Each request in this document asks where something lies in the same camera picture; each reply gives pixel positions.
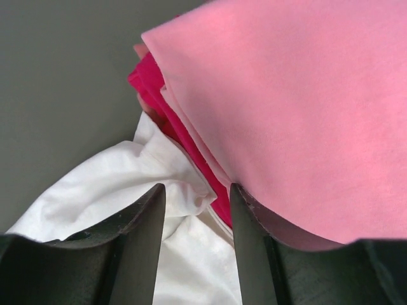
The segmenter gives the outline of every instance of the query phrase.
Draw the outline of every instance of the gray background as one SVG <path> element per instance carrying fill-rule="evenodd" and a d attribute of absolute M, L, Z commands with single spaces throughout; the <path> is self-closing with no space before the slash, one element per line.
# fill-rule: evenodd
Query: gray background
<path fill-rule="evenodd" d="M 132 45 L 201 2 L 1 1 L 0 231 L 70 169 L 132 138 Z"/>

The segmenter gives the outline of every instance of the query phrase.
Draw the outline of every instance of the white fabric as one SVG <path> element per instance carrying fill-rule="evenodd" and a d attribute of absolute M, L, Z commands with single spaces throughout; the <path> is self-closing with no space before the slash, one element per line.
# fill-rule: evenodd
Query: white fabric
<path fill-rule="evenodd" d="M 130 205 L 158 182 L 165 184 L 167 207 L 153 304 L 241 304 L 231 232 L 209 206 L 216 195 L 145 114 L 133 142 L 106 149 L 69 172 L 8 233 L 63 240 Z"/>

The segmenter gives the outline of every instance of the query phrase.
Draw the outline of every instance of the red cloth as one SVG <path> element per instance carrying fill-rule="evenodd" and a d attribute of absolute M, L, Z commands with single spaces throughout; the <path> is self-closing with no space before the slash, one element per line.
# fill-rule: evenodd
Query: red cloth
<path fill-rule="evenodd" d="M 205 176 L 217 194 L 217 200 L 213 202 L 212 208 L 231 227 L 230 202 L 226 188 L 217 180 L 185 126 L 162 97 L 160 90 L 164 86 L 164 79 L 151 53 L 137 64 L 128 76 L 128 82 L 139 92 L 143 101 L 164 120 L 162 132 L 185 149 Z"/>

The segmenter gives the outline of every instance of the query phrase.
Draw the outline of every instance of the folded cloth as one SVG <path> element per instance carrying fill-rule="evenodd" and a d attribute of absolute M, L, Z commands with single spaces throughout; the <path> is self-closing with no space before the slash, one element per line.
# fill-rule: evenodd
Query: folded cloth
<path fill-rule="evenodd" d="M 205 176 L 217 195 L 217 199 L 212 203 L 212 208 L 222 221 L 231 227 L 230 203 L 226 188 L 217 180 L 185 126 L 164 100 L 161 94 L 164 79 L 151 53 L 148 53 L 137 64 L 134 71 L 128 76 L 128 82 L 139 92 L 143 101 L 153 108 L 162 119 L 161 130 L 163 133 L 177 141 L 185 149 Z"/>
<path fill-rule="evenodd" d="M 184 153 L 142 114 L 133 142 L 85 161 L 47 189 L 8 233 L 64 240 L 166 188 L 153 304 L 241 304 L 231 231 L 208 210 L 216 195 Z"/>
<path fill-rule="evenodd" d="M 217 179 L 340 243 L 407 238 L 407 2 L 217 0 L 142 38 Z"/>

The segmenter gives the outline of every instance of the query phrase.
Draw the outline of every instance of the magenta fabric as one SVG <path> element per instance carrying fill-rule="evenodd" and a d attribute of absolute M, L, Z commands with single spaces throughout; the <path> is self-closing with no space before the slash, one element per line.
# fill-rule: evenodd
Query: magenta fabric
<path fill-rule="evenodd" d="M 150 53 L 137 64 L 134 71 L 129 75 L 128 81 L 139 92 L 143 101 L 164 120 L 162 131 L 185 149 L 208 180 L 217 194 L 217 199 L 212 203 L 212 207 L 223 222 L 231 227 L 230 204 L 226 188 L 217 180 L 185 126 L 163 99 L 160 90 L 164 87 L 164 79 Z"/>
<path fill-rule="evenodd" d="M 407 238 L 407 1 L 217 0 L 142 35 L 219 181 L 324 238 Z"/>

